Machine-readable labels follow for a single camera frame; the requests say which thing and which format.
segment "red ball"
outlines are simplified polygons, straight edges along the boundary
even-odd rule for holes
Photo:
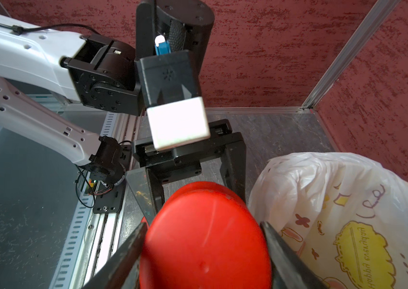
[[[140,286],[149,288],[270,288],[263,233],[244,202],[216,183],[180,188],[146,234]]]

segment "white plastic bag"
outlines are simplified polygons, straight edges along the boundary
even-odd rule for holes
[[[301,260],[335,289],[408,289],[408,187],[353,153],[271,159],[249,198]]]

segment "red wall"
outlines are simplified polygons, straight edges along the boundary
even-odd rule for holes
[[[408,0],[323,97],[319,113],[342,151],[374,159],[408,181]]]
[[[201,71],[207,106],[300,106],[375,0],[204,0],[216,21]],[[37,25],[84,23],[134,46],[139,0],[2,0]]]

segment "white block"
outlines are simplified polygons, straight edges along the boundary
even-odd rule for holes
[[[158,151],[211,136],[202,97],[150,107],[146,112],[154,148]]]

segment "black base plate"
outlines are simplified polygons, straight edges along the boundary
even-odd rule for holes
[[[125,145],[120,157],[120,163],[126,168],[129,168],[130,159],[132,156],[131,145]],[[122,209],[122,201],[124,200],[125,189],[127,188],[127,180],[124,179],[120,184],[115,186],[109,193],[97,196],[95,205],[93,205],[94,214],[117,213]]]
[[[115,186],[109,193],[97,196],[93,206],[94,214],[117,213],[122,208],[127,181],[123,180]]]

